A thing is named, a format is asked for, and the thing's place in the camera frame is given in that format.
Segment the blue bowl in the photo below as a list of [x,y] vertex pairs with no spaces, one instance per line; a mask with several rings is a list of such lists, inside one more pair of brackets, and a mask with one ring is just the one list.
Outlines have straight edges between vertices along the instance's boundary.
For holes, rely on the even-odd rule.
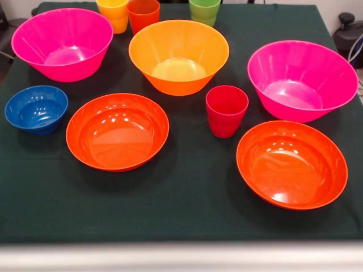
[[60,125],[68,107],[66,94],[52,86],[34,86],[18,92],[5,106],[6,120],[18,129],[49,135]]

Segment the table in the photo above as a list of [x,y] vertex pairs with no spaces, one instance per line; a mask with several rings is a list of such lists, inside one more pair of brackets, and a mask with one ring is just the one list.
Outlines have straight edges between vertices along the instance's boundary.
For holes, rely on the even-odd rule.
[[[38,12],[60,7],[96,10],[95,3],[42,3]],[[188,5],[162,5],[161,20],[166,19],[189,19]],[[16,59],[0,90],[2,108],[23,88],[50,84],[67,93],[69,109],[60,130],[48,137],[16,130],[1,115],[0,243],[362,238],[363,107],[357,97],[309,124],[329,136],[348,163],[347,188],[331,205],[300,212],[270,205],[247,187],[235,163],[241,136],[274,119],[248,79],[250,55],[282,39],[335,49],[317,8],[222,5],[215,28],[229,42],[229,61],[202,91],[188,97],[158,92],[132,65],[130,28],[115,36],[99,71],[80,82],[53,82]],[[210,133],[204,105],[206,92],[220,84],[241,87],[250,98],[242,125],[225,140]],[[126,173],[81,164],[65,142],[71,115],[85,102],[114,92],[147,96],[170,119],[170,135],[161,152]]]

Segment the bowl rim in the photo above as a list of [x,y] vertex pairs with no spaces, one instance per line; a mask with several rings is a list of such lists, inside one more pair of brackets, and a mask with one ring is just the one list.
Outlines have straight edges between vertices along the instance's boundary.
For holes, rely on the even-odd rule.
[[[10,102],[13,100],[13,99],[15,99],[17,96],[19,96],[19,95],[21,95],[22,93],[24,93],[24,92],[27,92],[27,91],[29,91],[29,90],[31,90],[31,89],[34,89],[34,88],[39,88],[39,87],[43,87],[43,88],[50,88],[50,89],[55,89],[55,90],[57,90],[57,91],[59,91],[64,97],[65,97],[65,99],[66,99],[66,105],[64,106],[64,109],[63,109],[63,111],[62,111],[62,113],[58,116],[58,118],[57,119],[55,119],[53,122],[51,122],[51,123],[49,123],[49,124],[46,124],[46,125],[41,125],[41,126],[37,126],[37,127],[28,127],[28,126],[19,126],[19,125],[17,125],[17,124],[15,124],[15,123],[13,123],[12,121],[10,121],[9,120],[9,118],[8,118],[8,116],[7,116],[7,109],[8,109],[8,106],[9,106],[9,104],[10,104]],[[14,94],[9,100],[8,100],[8,102],[6,103],[6,105],[5,105],[5,109],[4,109],[4,114],[5,114],[5,118],[6,118],[6,121],[7,122],[9,122],[12,126],[14,126],[14,127],[16,127],[16,128],[18,128],[18,129],[23,129],[23,130],[40,130],[40,129],[43,129],[43,128],[46,128],[46,127],[48,127],[48,126],[50,126],[51,124],[54,124],[55,122],[57,122],[57,121],[59,121],[60,119],[62,119],[63,118],[63,116],[64,116],[64,114],[66,113],[66,111],[67,111],[67,109],[68,109],[68,97],[67,97],[67,95],[66,95],[66,93],[63,91],[63,90],[61,90],[61,89],[59,89],[59,88],[57,88],[57,87],[55,87],[55,86],[50,86],[50,85],[36,85],[36,86],[32,86],[32,87],[28,87],[28,88],[25,88],[25,89],[23,89],[23,90],[21,90],[21,91],[19,91],[19,92],[17,92],[16,94]]]
[[[171,80],[165,80],[165,79],[162,79],[162,78],[157,78],[153,75],[151,75],[150,73],[147,73],[147,72],[144,72],[142,69],[140,69],[140,67],[136,64],[135,60],[133,59],[132,55],[131,55],[131,47],[135,41],[135,37],[137,37],[140,33],[142,33],[143,31],[146,31],[148,28],[151,28],[151,27],[155,27],[155,26],[158,26],[160,24],[170,24],[172,22],[185,22],[187,24],[199,24],[205,28],[209,28],[211,31],[214,31],[215,33],[217,33],[217,35],[219,35],[226,47],[227,47],[227,58],[224,60],[223,64],[221,65],[221,67],[219,67],[215,72],[212,72],[212,73],[209,73],[209,74],[206,74],[206,76],[202,77],[202,78],[199,78],[199,79],[195,79],[195,80],[188,80],[188,81],[171,81]],[[147,27],[141,29],[139,32],[137,32],[131,39],[130,41],[130,44],[129,44],[129,57],[131,59],[131,62],[136,66],[136,68],[138,68],[143,74],[146,74],[147,76],[150,76],[152,78],[156,78],[156,79],[159,79],[159,80],[162,80],[162,81],[165,81],[165,82],[178,82],[178,83],[185,83],[185,82],[198,82],[200,81],[201,79],[204,79],[204,78],[208,78],[208,77],[212,77],[214,74],[216,74],[220,69],[223,68],[223,66],[225,66],[225,64],[227,63],[228,59],[229,59],[229,54],[230,54],[230,49],[229,49],[229,44],[228,44],[228,41],[227,39],[223,36],[222,33],[220,33],[218,30],[216,30],[215,28],[213,27],[210,27],[209,25],[206,25],[206,24],[203,24],[203,23],[200,23],[200,22],[196,22],[196,21],[191,21],[191,20],[182,20],[182,19],[172,19],[172,20],[165,20],[165,21],[160,21],[160,22],[157,22],[157,23],[154,23],[154,24],[151,24],[151,25],[148,25]]]
[[[41,16],[47,16],[51,13],[55,13],[55,12],[59,12],[59,11],[63,11],[63,10],[69,10],[69,11],[82,11],[82,12],[88,12],[88,13],[92,13],[92,14],[95,14],[97,15],[98,17],[101,17],[102,19],[104,19],[105,21],[107,21],[109,27],[110,27],[110,30],[111,30],[111,37],[110,37],[110,40],[107,42],[106,46],[103,47],[101,50],[97,51],[96,53],[94,53],[93,55],[81,60],[81,61],[74,61],[74,62],[71,62],[71,63],[67,63],[67,64],[56,64],[56,65],[49,65],[49,64],[43,64],[43,63],[36,63],[36,62],[32,62],[32,61],[28,61],[26,60],[24,57],[20,56],[20,54],[18,54],[18,52],[15,50],[14,48],[14,39],[18,33],[18,31],[20,31],[20,29],[26,25],[26,24],[29,24],[31,21],[35,20],[36,18],[38,17],[41,17]],[[28,20],[26,20],[24,23],[22,23],[14,32],[14,34],[12,35],[12,38],[11,38],[11,49],[14,51],[15,55],[20,58],[22,61],[30,64],[30,65],[34,65],[34,66],[40,66],[40,67],[64,67],[64,66],[69,66],[69,65],[74,65],[74,64],[77,64],[77,63],[81,63],[81,62],[84,62],[84,61],[87,61],[95,56],[97,56],[99,53],[103,52],[104,50],[106,50],[109,45],[111,44],[111,41],[113,39],[113,27],[112,27],[112,24],[109,20],[107,20],[104,16],[102,16],[101,14],[99,14],[98,12],[96,11],[93,11],[93,10],[88,10],[88,9],[85,9],[85,8],[76,8],[76,7],[67,7],[67,8],[57,8],[55,10],[48,10],[48,11],[44,11],[40,14],[37,14],[31,18],[29,18]]]
[[[244,177],[243,175],[243,171],[241,169],[241,166],[240,166],[240,163],[238,161],[238,154],[239,153],[243,153],[244,151],[241,151],[242,148],[244,148],[242,146],[242,140],[246,137],[246,135],[252,133],[256,128],[260,127],[260,126],[265,126],[266,124],[271,124],[271,123],[276,123],[276,124],[288,124],[288,123],[294,123],[298,126],[301,126],[301,127],[304,127],[304,128],[307,128],[308,130],[314,132],[314,133],[317,133],[319,135],[321,135],[323,138],[325,138],[327,140],[328,143],[331,144],[331,146],[333,148],[335,148],[335,150],[338,152],[338,154],[340,155],[340,157],[342,158],[343,160],[343,163],[344,163],[344,181],[343,181],[343,186],[341,187],[341,189],[339,190],[338,194],[336,196],[334,196],[333,198],[325,201],[325,202],[322,202],[318,205],[311,205],[310,207],[301,207],[301,206],[294,206],[294,205],[291,205],[289,203],[283,203],[283,202],[279,202],[279,201],[276,201],[274,199],[271,199],[271,198],[268,198],[266,197],[265,195],[261,194],[259,190],[257,190],[254,186],[251,186],[251,183]],[[330,139],[328,136],[326,136],[324,133],[320,132],[319,130],[317,129],[314,129],[313,127],[311,126],[308,126],[308,125],[305,125],[305,124],[302,124],[302,123],[299,123],[299,122],[293,122],[293,121],[285,121],[285,120],[274,120],[274,121],[268,121],[268,122],[263,122],[263,123],[260,123],[252,128],[250,128],[243,136],[242,138],[239,140],[238,142],[238,145],[237,145],[237,150],[236,150],[236,163],[237,163],[237,168],[238,168],[238,172],[240,173],[243,181],[247,184],[247,186],[252,190],[254,191],[255,194],[257,194],[260,198],[264,199],[265,201],[271,203],[271,204],[274,204],[275,206],[278,206],[278,207],[282,207],[284,209],[289,209],[289,210],[313,210],[313,209],[317,209],[317,208],[320,208],[320,207],[323,207],[323,206],[327,206],[329,205],[330,203],[332,203],[333,201],[335,201],[338,197],[340,197],[340,195],[342,194],[342,192],[344,191],[345,187],[347,186],[347,183],[348,183],[348,165],[347,165],[347,161],[344,157],[344,154],[342,153],[342,151],[338,148],[338,146],[333,142],[332,139]]]
[[[108,168],[108,167],[102,167],[100,165],[95,165],[95,164],[92,164],[92,163],[88,163],[86,162],[85,160],[83,160],[82,158],[80,158],[79,156],[76,156],[76,154],[74,153],[74,150],[72,150],[69,146],[69,127],[70,127],[70,124],[74,118],[74,116],[76,116],[76,114],[78,114],[80,111],[82,111],[86,106],[88,106],[89,104],[91,103],[94,103],[95,101],[99,100],[99,99],[103,99],[105,97],[111,97],[111,96],[122,96],[122,95],[130,95],[130,96],[133,96],[133,97],[136,97],[138,99],[142,99],[144,101],[147,101],[149,103],[152,103],[152,105],[158,107],[161,112],[163,113],[163,116],[166,120],[166,134],[165,134],[165,138],[162,140],[160,146],[153,152],[151,153],[146,159],[136,163],[136,164],[133,164],[131,166],[128,166],[128,167],[123,167],[123,168]],[[98,170],[101,170],[101,171],[107,171],[107,172],[123,172],[123,171],[130,171],[132,169],[135,169],[139,166],[142,166],[143,164],[145,164],[146,162],[148,162],[149,160],[151,160],[161,149],[162,147],[165,145],[166,143],[166,140],[168,139],[168,136],[169,136],[169,132],[170,132],[170,122],[169,122],[169,118],[168,118],[168,115],[166,114],[165,110],[158,104],[156,103],[154,100],[146,97],[146,96],[143,96],[143,95],[138,95],[136,93],[128,93],[128,92],[116,92],[116,93],[110,93],[108,95],[103,95],[103,96],[99,96],[99,97],[96,97],[95,99],[92,99],[90,101],[88,101],[87,103],[83,104],[79,109],[77,109],[77,111],[72,115],[72,117],[70,118],[68,124],[67,124],[67,129],[66,129],[66,135],[65,135],[65,138],[66,138],[66,143],[67,143],[67,146],[68,146],[68,149],[69,151],[72,153],[72,155],[77,159],[79,160],[81,163],[89,166],[89,167],[92,167],[92,168],[95,168],[95,169],[98,169]]]
[[[260,90],[260,88],[257,86],[256,82],[254,82],[251,78],[251,75],[250,75],[250,69],[251,69],[251,61],[252,59],[254,58],[255,55],[257,55],[261,50],[265,49],[266,47],[269,47],[271,45],[275,45],[275,44],[285,44],[285,43],[301,43],[301,44],[309,44],[309,45],[313,45],[315,47],[320,47],[320,48],[323,48],[323,49],[326,49],[327,51],[329,51],[330,53],[333,53],[334,55],[338,56],[339,58],[341,58],[343,61],[346,62],[347,64],[347,67],[349,67],[349,69],[351,70],[352,73],[354,73],[356,75],[356,91],[353,93],[353,95],[344,103],[341,103],[337,106],[334,106],[334,107],[330,107],[330,108],[322,108],[322,109],[306,109],[306,108],[297,108],[297,107],[292,107],[290,105],[285,105],[285,104],[282,104],[274,99],[272,99],[271,97],[267,96],[262,90]],[[250,59],[248,60],[248,63],[247,63],[247,73],[248,73],[248,77],[250,79],[250,81],[252,82],[252,84],[254,85],[255,87],[255,90],[260,93],[261,95],[263,95],[264,97],[274,101],[275,103],[278,103],[280,105],[283,105],[285,107],[288,107],[290,109],[298,109],[300,111],[307,111],[307,112],[322,112],[322,111],[332,111],[334,109],[338,109],[346,104],[348,104],[349,102],[351,102],[354,97],[357,95],[357,92],[358,92],[358,87],[359,87],[359,81],[358,81],[358,75],[355,71],[355,69],[353,68],[353,66],[345,59],[343,58],[340,54],[338,54],[336,51],[326,47],[326,46],[323,46],[321,44],[317,44],[317,43],[314,43],[314,42],[311,42],[311,41],[303,41],[303,40],[281,40],[281,41],[274,41],[274,42],[270,42],[268,44],[265,44],[263,45],[262,47],[260,47],[259,49],[257,49],[256,51],[253,52],[253,54],[251,55]]]

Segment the yellow cup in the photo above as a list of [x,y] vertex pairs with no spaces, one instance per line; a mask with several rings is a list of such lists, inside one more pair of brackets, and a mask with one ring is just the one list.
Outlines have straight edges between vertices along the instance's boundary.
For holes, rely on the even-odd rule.
[[96,0],[100,13],[110,21],[115,34],[121,34],[127,29],[128,2],[128,0]]

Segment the deep bowl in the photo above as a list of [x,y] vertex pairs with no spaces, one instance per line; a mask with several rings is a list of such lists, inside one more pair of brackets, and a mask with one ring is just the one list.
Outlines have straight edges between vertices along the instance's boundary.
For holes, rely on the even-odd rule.
[[33,86],[15,94],[5,106],[6,120],[31,134],[49,135],[67,110],[66,94],[52,86]]
[[237,166],[256,194],[292,210],[333,202],[348,179],[347,163],[333,141],[290,121],[265,122],[250,129],[238,144]]
[[24,22],[11,41],[15,54],[46,77],[75,82],[100,67],[113,38],[110,22],[82,8],[47,11]]
[[200,91],[223,67],[229,46],[213,27],[167,20],[140,30],[130,42],[129,55],[156,89],[183,96]]
[[66,141],[84,164],[109,172],[135,169],[164,145],[169,121],[152,100],[114,93],[91,100],[70,119]]
[[248,75],[265,109],[275,117],[310,122],[349,103],[358,76],[342,56],[306,41],[278,41],[258,49]]

